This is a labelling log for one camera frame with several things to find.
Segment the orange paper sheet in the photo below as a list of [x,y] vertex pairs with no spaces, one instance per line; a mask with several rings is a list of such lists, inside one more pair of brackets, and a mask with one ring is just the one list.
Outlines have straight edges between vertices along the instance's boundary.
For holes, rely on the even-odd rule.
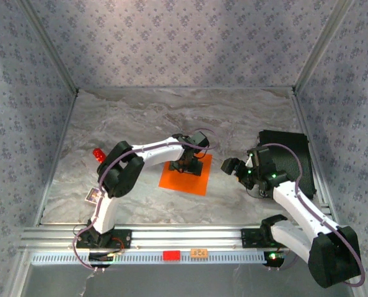
[[169,162],[165,162],[159,181],[159,187],[205,196],[211,172],[212,159],[213,157],[211,154],[206,154],[205,157],[201,159],[203,168],[200,176],[170,171]]

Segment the black mesh case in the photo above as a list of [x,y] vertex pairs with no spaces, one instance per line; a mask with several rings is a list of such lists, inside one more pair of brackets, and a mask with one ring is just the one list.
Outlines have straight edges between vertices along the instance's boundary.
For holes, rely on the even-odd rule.
[[[312,160],[309,152],[309,141],[305,134],[294,132],[282,132],[263,130],[258,133],[258,144],[281,144],[291,149],[298,157],[302,178],[299,182],[299,189],[305,196],[312,200],[316,194],[313,180]],[[298,164],[292,154],[282,147],[269,147],[271,158],[278,171],[285,171],[291,181],[295,181],[300,175]]]

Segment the red textured cylinder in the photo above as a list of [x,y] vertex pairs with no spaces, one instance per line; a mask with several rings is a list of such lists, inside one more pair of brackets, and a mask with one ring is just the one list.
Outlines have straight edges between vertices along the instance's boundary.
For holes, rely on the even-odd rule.
[[99,163],[103,163],[107,157],[103,150],[100,148],[95,148],[92,153]]

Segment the small picture card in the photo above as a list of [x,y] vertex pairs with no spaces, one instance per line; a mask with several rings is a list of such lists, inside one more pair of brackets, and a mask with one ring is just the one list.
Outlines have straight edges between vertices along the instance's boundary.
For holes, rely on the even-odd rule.
[[84,200],[90,204],[98,204],[100,198],[101,198],[100,189],[93,187],[89,190]]

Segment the red toy brick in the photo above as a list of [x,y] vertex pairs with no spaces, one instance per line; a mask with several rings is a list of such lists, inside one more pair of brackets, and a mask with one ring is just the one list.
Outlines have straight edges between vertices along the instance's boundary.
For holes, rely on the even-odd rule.
[[169,250],[169,251],[164,251],[162,253],[162,260],[164,262],[176,262],[176,261],[180,261],[181,259],[181,251],[179,250]]

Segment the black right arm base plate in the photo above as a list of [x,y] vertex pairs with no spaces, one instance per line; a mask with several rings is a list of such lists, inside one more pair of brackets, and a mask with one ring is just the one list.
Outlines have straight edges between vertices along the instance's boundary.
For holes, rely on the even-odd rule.
[[261,228],[242,228],[240,238],[243,248],[286,248],[285,245],[273,240]]

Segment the aluminium mounting rail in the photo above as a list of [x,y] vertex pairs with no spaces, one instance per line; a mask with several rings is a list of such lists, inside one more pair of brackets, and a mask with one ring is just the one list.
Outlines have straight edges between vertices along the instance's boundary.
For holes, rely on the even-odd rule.
[[[187,251],[191,248],[233,251],[242,249],[241,230],[257,225],[117,225],[116,230],[130,230],[130,251]],[[72,248],[80,225],[45,224],[24,228],[18,247],[34,251],[67,251]]]

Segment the aluminium side rail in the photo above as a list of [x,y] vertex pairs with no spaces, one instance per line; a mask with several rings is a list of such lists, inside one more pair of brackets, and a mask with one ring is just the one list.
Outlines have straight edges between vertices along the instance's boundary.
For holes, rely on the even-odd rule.
[[67,113],[66,119],[64,121],[63,130],[62,130],[62,132],[60,134],[60,137],[59,137],[58,145],[56,147],[55,153],[53,154],[51,168],[50,168],[48,177],[46,179],[45,186],[43,188],[43,192],[42,192],[42,195],[41,195],[41,200],[40,200],[40,203],[39,203],[38,208],[37,208],[34,223],[32,225],[33,227],[38,227],[38,226],[41,225],[41,220],[42,220],[42,216],[43,216],[43,212],[44,212],[45,202],[48,198],[48,192],[50,190],[50,186],[53,182],[53,177],[55,175],[55,171],[56,171],[56,168],[58,166],[59,158],[60,158],[60,155],[61,155],[61,150],[62,150],[62,147],[63,147],[63,144],[64,144],[64,138],[65,138],[66,133],[67,133],[67,129],[68,129],[68,126],[69,126],[69,123],[70,123],[70,119],[71,119],[71,115],[72,115],[72,112],[73,112],[73,109],[74,109],[74,106],[75,106],[76,99],[78,97],[78,93],[79,93],[79,89],[77,88],[76,92],[74,93],[74,96],[71,100],[71,103],[70,103],[70,106],[69,106],[69,109],[68,109],[68,113]]
[[323,174],[322,167],[319,162],[319,154],[317,147],[312,139],[310,125],[306,122],[304,112],[300,106],[300,102],[297,97],[293,94],[291,95],[291,100],[293,103],[296,116],[298,118],[299,126],[301,131],[307,135],[309,140],[309,150],[312,161],[313,178],[315,182],[315,188],[317,190],[316,199],[318,200],[322,212],[326,213],[332,220],[339,223],[339,217],[336,212],[333,200],[331,198],[331,193],[328,187],[328,183],[325,180],[325,175]]

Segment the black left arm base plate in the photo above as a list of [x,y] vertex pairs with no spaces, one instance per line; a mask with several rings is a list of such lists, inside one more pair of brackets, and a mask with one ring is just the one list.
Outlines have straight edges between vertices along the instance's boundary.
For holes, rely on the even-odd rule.
[[100,234],[91,228],[79,236],[76,247],[83,249],[128,249],[131,246],[131,237],[132,231],[129,229],[112,229]]

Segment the aluminium corner post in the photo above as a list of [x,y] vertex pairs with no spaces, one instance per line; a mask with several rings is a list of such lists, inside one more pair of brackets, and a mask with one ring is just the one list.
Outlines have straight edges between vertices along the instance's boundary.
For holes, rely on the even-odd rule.
[[25,18],[32,27],[39,42],[42,44],[42,47],[47,56],[50,58],[52,65],[54,65],[59,76],[63,80],[64,85],[68,88],[68,90],[72,94],[76,95],[77,87],[73,79],[71,78],[69,71],[64,65],[64,62],[61,60],[56,47],[54,46],[49,34],[46,31],[46,28],[42,24],[41,18],[39,18],[30,0],[15,0],[15,1],[20,7],[20,10],[24,13]]
[[311,78],[313,72],[315,71],[318,63],[323,57],[328,45],[332,41],[337,29],[339,29],[341,23],[343,22],[346,14],[350,10],[351,6],[355,0],[336,0],[335,6],[326,20],[326,24],[313,47],[307,61],[302,68],[296,84],[293,86],[294,95],[298,96],[301,94],[305,86],[307,85],[309,79]]

